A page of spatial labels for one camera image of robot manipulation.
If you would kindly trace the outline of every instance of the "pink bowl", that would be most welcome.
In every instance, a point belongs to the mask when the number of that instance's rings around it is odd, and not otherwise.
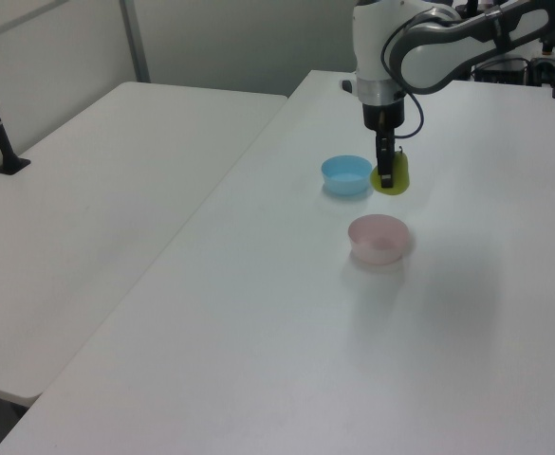
[[[398,260],[410,242],[408,227],[388,215],[366,215],[349,227],[353,255],[365,263],[385,265]]]

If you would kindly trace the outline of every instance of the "table surface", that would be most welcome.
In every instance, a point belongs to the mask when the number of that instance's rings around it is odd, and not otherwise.
[[[320,166],[374,138],[344,77],[305,79],[0,455],[555,453],[550,90],[420,97],[410,189],[346,200]],[[403,261],[349,256],[368,213]]]
[[[0,175],[0,397],[31,404],[286,99],[129,82]]]

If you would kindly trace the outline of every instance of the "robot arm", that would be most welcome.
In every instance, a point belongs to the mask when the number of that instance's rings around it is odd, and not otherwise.
[[[454,9],[421,0],[360,0],[353,15],[358,97],[365,125],[377,132],[382,186],[393,186],[406,92],[434,93],[464,69],[554,29],[554,0],[511,0],[464,22]]]

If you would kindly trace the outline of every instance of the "white wall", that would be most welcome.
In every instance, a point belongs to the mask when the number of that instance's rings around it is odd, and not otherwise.
[[[289,96],[311,69],[354,71],[356,0],[136,0],[152,82]]]
[[[134,80],[119,0],[70,0],[0,34],[0,114],[17,154]]]

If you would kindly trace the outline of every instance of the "black cable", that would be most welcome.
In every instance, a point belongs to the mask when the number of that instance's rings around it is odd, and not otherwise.
[[[398,76],[396,76],[396,74],[391,71],[391,69],[389,68],[389,66],[387,66],[387,62],[385,62],[384,60],[384,54],[387,51],[387,47],[391,44],[391,42],[393,41],[393,39],[396,37],[396,35],[398,33],[400,33],[402,30],[404,30],[406,27],[408,27],[408,25],[414,20],[414,18],[410,19],[408,22],[402,24],[401,26],[398,27],[397,30],[395,30],[393,32],[393,34],[389,37],[389,39],[387,40],[387,42],[384,44],[384,47],[382,48],[382,52],[380,53],[380,62],[382,63],[382,66],[384,66],[385,71],[389,74],[389,76],[391,76],[391,78],[398,83],[401,88],[410,96],[410,98],[412,99],[412,101],[414,102],[414,104],[416,105],[416,107],[418,108],[418,113],[420,114],[420,123],[418,124],[418,128],[416,128],[416,130],[413,133],[410,133],[409,135],[405,135],[405,136],[395,136],[395,139],[408,139],[410,137],[414,137],[416,136],[418,133],[420,133],[420,130],[422,130],[422,127],[425,124],[425,113],[422,111],[422,106],[420,105],[420,103],[418,102],[418,100],[416,99],[416,97],[414,96],[414,93],[412,93],[411,90],[409,90],[406,86],[405,86],[405,82],[401,80],[401,78],[399,78]]]
[[[475,73],[477,71],[482,71],[483,69],[490,68],[491,66],[495,66],[497,64],[506,64],[508,62],[524,62],[524,63],[526,63],[526,68],[524,68],[525,71],[527,70],[527,67],[530,65],[530,60],[525,59],[523,57],[511,57],[510,59],[494,60],[492,62],[487,62],[487,63],[482,64],[480,66],[476,66],[475,69],[471,72],[471,76],[474,77]]]

